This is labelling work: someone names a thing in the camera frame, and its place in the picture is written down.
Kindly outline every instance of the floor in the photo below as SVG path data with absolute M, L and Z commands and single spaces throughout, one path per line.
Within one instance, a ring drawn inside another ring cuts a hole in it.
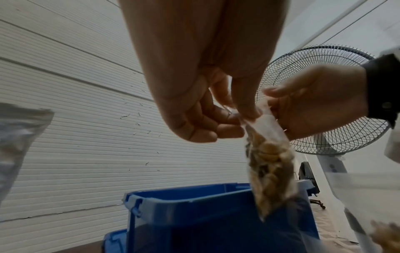
M 336 237 L 335 229 L 332 221 L 329 218 L 328 211 L 323 210 L 319 205 L 315 204 L 312 204 L 311 208 L 320 238 L 324 244 L 339 249 L 340 252 L 343 253 L 362 253 L 358 244 Z M 90 243 L 87 245 L 62 250 L 57 253 L 101 253 L 101 242 Z
M 316 204 L 312 204 L 311 208 L 317 224 L 318 233 L 324 244 L 340 249 L 343 253 L 362 253 L 358 244 L 336 237 L 335 229 L 327 210 L 323 210 Z

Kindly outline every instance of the white corrugated wall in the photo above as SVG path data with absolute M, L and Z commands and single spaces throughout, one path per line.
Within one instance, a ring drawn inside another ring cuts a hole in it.
M 101 240 L 125 192 L 247 181 L 242 140 L 166 128 L 116 0 L 1 0 L 0 101 L 55 111 L 0 207 L 1 253 Z

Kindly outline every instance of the fan stand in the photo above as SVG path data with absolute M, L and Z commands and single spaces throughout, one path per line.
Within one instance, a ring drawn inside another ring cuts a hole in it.
M 326 151 L 329 151 L 329 153 L 333 153 L 333 154 L 338 153 L 335 149 L 331 148 L 331 146 L 329 145 L 328 141 L 326 140 L 326 138 L 323 134 L 318 135 L 318 136 L 315 135 L 314 142 L 315 142 L 316 146 L 319 147 L 318 151 L 324 151 L 324 153 Z M 347 173 L 344 163 L 335 156 L 317 155 L 317 159 L 321 165 L 321 168 L 322 168 L 324 174 L 326 174 L 326 173 Z M 326 179 L 328 181 L 329 187 L 332 189 L 332 187 L 330 186 L 329 177 L 326 177 Z M 345 212 L 347 221 L 350 224 L 351 229 L 355 233 L 355 236 L 358 240 L 358 244 L 360 245 L 363 253 L 380 253 L 381 252 L 380 247 L 378 245 L 376 245 L 374 242 L 372 242 L 371 238 L 361 228 L 361 225 L 357 221 L 356 217 L 354 217 L 354 215 L 352 215 L 347 208 L 345 208 L 344 212 Z

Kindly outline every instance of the chair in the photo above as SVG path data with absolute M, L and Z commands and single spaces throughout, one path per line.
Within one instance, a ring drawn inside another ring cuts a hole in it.
M 318 188 L 317 181 L 314 178 L 313 171 L 311 170 L 310 164 L 308 162 L 302 162 L 300 164 L 300 169 L 299 169 L 299 180 L 303 179 L 308 179 L 312 182 L 314 185 L 313 189 L 307 190 L 308 196 L 312 196 L 313 194 L 317 197 L 317 194 L 320 193 L 320 189 Z M 319 201 L 319 200 L 313 200 L 310 199 L 311 204 L 317 204 L 319 205 L 322 209 L 325 209 L 326 207 L 324 204 Z

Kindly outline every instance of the electric fan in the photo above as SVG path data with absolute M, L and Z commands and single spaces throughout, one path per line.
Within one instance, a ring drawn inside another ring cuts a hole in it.
M 265 97 L 261 88 L 278 85 L 294 73 L 312 64 L 361 65 L 372 59 L 374 58 L 365 52 L 338 45 L 319 45 L 296 49 L 269 64 L 260 82 L 257 101 Z M 385 120 L 360 118 L 338 129 L 294 140 L 291 145 L 297 152 L 317 155 L 325 175 L 347 173 L 343 162 L 335 156 L 373 143 L 389 128 L 389 123 Z M 327 179 L 332 189 L 332 182 L 328 177 Z M 345 209 L 345 214 L 352 229 L 360 232 L 361 226 L 358 219 L 348 209 Z M 356 233 L 356 237 L 365 252 L 377 252 L 372 250 L 373 243 L 365 233 Z

